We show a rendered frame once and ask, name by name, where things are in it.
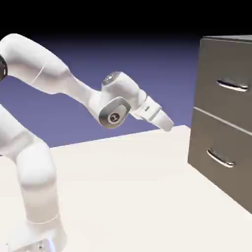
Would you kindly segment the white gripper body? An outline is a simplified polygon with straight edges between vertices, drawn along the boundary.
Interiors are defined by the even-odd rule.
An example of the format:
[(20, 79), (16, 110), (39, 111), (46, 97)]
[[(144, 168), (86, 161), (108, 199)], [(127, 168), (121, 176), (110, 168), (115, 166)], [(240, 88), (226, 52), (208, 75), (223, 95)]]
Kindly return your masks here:
[(162, 109), (160, 109), (154, 116), (152, 119), (152, 124), (164, 130), (165, 132), (169, 132), (174, 126), (173, 121)]

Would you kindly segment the grey-brown cabinet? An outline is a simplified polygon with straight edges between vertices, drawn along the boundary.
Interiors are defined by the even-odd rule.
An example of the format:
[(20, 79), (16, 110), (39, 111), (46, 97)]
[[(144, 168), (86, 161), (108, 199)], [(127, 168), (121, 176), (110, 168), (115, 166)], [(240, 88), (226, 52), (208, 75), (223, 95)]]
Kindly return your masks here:
[(252, 35), (200, 40), (188, 162), (252, 214)]

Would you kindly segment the grey-brown drawer front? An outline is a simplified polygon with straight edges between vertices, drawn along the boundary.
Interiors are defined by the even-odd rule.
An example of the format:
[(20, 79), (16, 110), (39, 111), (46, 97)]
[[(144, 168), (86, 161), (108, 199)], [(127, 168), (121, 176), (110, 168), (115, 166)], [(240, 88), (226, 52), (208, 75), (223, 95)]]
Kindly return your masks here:
[[(247, 92), (218, 79), (247, 84)], [(195, 107), (252, 132), (252, 41), (204, 38), (200, 42)]]
[[(234, 161), (226, 168), (207, 150)], [(252, 133), (197, 108), (193, 110), (188, 162), (207, 179), (252, 213)]]

